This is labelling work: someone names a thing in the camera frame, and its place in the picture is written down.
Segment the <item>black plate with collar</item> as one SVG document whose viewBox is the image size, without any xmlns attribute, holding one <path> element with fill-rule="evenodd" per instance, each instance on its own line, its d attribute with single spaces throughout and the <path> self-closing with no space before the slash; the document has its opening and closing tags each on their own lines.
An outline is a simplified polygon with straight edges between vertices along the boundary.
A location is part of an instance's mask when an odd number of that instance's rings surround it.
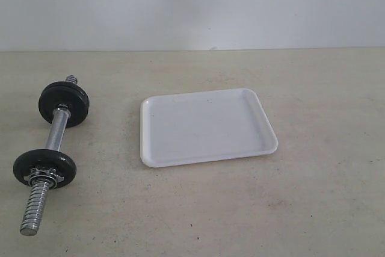
<svg viewBox="0 0 385 257">
<path fill-rule="evenodd" d="M 24 179 L 30 170 L 36 167 L 43 169 L 55 169 L 64 179 L 57 184 L 57 188 L 64 187 L 71 183 L 77 173 L 75 162 L 57 150 L 34 149 L 21 154 L 13 164 L 13 174 L 15 178 L 24 185 L 29 185 Z"/>
</svg>

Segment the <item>black weight plate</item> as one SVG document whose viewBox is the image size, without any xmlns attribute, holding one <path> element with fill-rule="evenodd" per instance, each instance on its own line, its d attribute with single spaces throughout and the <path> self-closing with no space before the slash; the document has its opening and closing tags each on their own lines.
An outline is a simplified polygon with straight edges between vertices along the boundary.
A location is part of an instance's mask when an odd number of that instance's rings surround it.
<svg viewBox="0 0 385 257">
<path fill-rule="evenodd" d="M 70 89 L 76 90 L 81 95 L 86 95 L 86 92 L 80 86 L 67 81 L 52 82 L 43 89 L 42 93 L 51 88 L 70 88 Z"/>
</svg>

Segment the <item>chrome threaded dumbbell bar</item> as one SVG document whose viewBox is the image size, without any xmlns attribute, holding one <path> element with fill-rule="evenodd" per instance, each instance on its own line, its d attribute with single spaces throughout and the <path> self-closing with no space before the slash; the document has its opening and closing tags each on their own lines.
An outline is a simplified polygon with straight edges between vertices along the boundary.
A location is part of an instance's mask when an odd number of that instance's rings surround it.
<svg viewBox="0 0 385 257">
<path fill-rule="evenodd" d="M 78 85 L 78 79 L 74 75 L 67 76 L 64 81 Z M 70 113 L 67 108 L 59 107 L 54 110 L 54 119 L 50 123 L 51 128 L 43 149 L 60 151 L 69 117 Z M 32 185 L 19 229 L 23 236 L 35 236 L 39 231 L 48 192 L 54 189 L 49 189 L 49 184 L 46 181 L 35 181 Z"/>
</svg>

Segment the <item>white rectangular plastic tray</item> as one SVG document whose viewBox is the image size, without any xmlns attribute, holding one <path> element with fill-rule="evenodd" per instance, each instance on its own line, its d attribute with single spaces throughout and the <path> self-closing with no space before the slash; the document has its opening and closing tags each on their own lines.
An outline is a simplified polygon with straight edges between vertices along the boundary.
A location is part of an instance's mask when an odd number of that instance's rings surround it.
<svg viewBox="0 0 385 257">
<path fill-rule="evenodd" d="M 249 158 L 279 146 L 249 88 L 152 96 L 140 109 L 140 157 L 148 167 Z"/>
</svg>

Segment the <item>chrome star collar nut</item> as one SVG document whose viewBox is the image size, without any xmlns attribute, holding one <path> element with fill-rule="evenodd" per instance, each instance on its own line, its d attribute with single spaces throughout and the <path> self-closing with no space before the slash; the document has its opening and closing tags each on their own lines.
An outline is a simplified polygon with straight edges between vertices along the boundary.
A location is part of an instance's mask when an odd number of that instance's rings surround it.
<svg viewBox="0 0 385 257">
<path fill-rule="evenodd" d="M 49 189 L 54 189 L 60 182 L 64 181 L 64 177 L 59 174 L 56 169 L 48 169 L 42 167 L 32 168 L 27 176 L 23 179 L 32 187 L 35 181 L 46 181 L 49 184 Z"/>
</svg>

